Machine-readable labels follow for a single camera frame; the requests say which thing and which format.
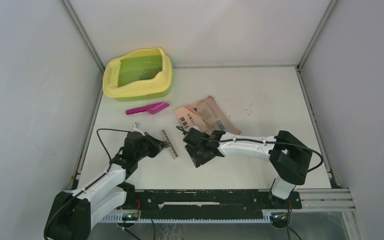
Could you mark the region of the white bag sealing clip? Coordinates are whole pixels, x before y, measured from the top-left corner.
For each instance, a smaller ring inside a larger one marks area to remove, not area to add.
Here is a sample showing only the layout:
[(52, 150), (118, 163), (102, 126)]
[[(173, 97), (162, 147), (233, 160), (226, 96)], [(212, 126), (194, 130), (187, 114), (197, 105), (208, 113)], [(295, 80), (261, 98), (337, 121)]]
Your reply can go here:
[(174, 159), (177, 159), (179, 157), (179, 154), (177, 153), (176, 149), (174, 148), (174, 145), (172, 144), (171, 140), (169, 139), (166, 131), (162, 129), (161, 130), (161, 134), (162, 134), (162, 136), (164, 138), (164, 141), (167, 144), (167, 147), (169, 148), (169, 150), (170, 150), (170, 152), (172, 154), (172, 157)]

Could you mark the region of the pink cat litter bag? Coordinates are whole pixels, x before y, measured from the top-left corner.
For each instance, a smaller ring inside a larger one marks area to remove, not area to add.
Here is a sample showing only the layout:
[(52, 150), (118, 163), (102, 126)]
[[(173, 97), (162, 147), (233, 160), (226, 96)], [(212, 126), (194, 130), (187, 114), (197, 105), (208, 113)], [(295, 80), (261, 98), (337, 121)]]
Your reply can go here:
[(179, 107), (174, 111), (174, 114), (185, 131), (188, 131), (190, 128), (196, 128), (206, 134), (211, 134), (214, 130), (230, 132), (236, 135), (242, 133), (221, 111), (215, 98), (212, 96), (208, 96), (193, 104)]

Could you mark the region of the magenta plastic scoop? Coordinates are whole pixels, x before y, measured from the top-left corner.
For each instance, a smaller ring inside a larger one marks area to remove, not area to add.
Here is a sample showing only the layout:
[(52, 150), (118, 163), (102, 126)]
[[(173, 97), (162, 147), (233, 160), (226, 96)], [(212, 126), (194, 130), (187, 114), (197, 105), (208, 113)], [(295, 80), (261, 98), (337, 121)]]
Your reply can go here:
[(126, 113), (126, 115), (134, 115), (134, 114), (138, 114), (138, 113), (147, 112), (151, 115), (155, 115), (155, 114), (161, 112), (162, 110), (168, 108), (169, 106), (170, 106), (170, 104), (167, 102), (157, 102), (157, 103), (152, 103), (152, 104), (148, 104), (148, 105), (141, 106), (141, 107), (128, 109), (125, 111), (125, 113)]

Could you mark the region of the yellow green litter box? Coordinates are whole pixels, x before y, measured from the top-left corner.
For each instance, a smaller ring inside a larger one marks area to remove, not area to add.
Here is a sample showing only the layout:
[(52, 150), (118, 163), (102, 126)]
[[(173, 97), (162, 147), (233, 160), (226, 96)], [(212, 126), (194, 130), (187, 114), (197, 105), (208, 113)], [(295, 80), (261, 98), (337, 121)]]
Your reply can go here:
[(134, 50), (112, 59), (106, 66), (102, 90), (117, 101), (141, 101), (168, 95), (173, 83), (173, 65), (160, 47)]

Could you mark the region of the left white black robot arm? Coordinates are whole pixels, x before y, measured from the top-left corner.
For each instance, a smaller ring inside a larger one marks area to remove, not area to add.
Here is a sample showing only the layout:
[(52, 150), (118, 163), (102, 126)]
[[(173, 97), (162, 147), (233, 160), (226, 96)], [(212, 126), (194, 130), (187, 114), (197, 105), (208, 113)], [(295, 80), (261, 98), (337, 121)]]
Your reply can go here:
[(86, 240), (93, 227), (112, 210), (135, 205), (136, 194), (121, 184), (138, 168), (140, 160), (156, 157), (169, 144), (138, 129), (126, 134), (123, 146), (98, 176), (55, 196), (43, 230), (45, 240)]

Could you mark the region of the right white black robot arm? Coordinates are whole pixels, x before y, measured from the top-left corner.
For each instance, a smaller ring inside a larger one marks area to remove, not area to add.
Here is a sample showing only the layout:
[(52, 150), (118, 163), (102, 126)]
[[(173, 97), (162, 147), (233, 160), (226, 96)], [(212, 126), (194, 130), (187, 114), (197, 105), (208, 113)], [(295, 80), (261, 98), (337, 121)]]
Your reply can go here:
[(269, 203), (282, 208), (296, 186), (304, 185), (310, 170), (314, 151), (293, 134), (280, 130), (275, 136), (241, 136), (223, 130), (211, 134), (194, 127), (188, 130), (181, 126), (185, 149), (195, 167), (200, 167), (214, 158), (250, 157), (269, 162), (277, 172), (270, 188)]

